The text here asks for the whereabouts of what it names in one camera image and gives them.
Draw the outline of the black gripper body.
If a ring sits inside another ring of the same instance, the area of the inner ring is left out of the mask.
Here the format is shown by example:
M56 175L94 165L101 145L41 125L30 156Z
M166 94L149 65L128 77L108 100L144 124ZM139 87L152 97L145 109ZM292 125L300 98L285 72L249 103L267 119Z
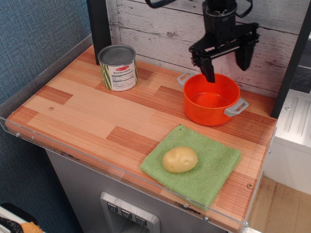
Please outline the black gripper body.
M200 66L201 57L210 59L218 58L232 51L236 51L240 46L256 43L259 40L257 34L257 23L236 24L236 17L243 18L248 15L253 5L237 13L236 4L203 4L203 17L205 25L205 35L198 42L190 46L192 63Z

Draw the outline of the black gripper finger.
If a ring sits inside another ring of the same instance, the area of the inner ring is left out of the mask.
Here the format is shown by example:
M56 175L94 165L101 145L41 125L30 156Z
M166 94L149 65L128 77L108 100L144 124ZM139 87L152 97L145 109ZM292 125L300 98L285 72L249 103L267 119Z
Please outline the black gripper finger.
M214 67L209 57L200 58L200 69L209 83L215 83Z
M246 71L249 68L254 52L254 47L254 43L246 44L240 46L235 51L236 63L241 70Z

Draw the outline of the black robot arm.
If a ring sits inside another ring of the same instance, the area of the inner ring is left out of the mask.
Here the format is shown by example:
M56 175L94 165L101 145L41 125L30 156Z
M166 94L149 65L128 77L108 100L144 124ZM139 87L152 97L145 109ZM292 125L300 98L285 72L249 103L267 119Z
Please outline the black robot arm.
M231 52L235 53L236 63L243 71L250 66L254 47L259 41L257 23L236 25L236 17L243 18L253 7L253 2L245 12L237 13L235 0L206 0L202 4L205 35L190 46L191 61L200 68L209 83L215 82L212 60Z

